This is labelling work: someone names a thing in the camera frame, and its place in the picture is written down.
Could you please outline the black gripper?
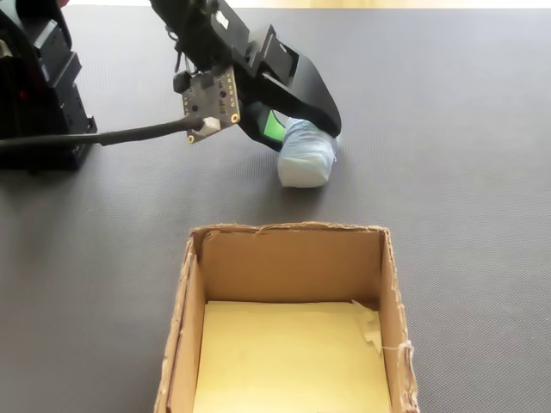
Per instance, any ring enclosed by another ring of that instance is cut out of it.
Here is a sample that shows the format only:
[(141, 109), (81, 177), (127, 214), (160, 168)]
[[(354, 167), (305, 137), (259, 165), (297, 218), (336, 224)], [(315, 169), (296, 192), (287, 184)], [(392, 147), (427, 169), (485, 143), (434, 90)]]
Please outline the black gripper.
[(187, 89), (198, 72), (235, 70), (240, 120), (252, 140), (273, 151), (283, 147), (286, 129), (275, 112), (308, 120), (336, 138), (341, 116), (311, 59), (283, 43), (273, 26), (250, 30), (225, 1), (152, 1), (175, 41), (173, 87)]

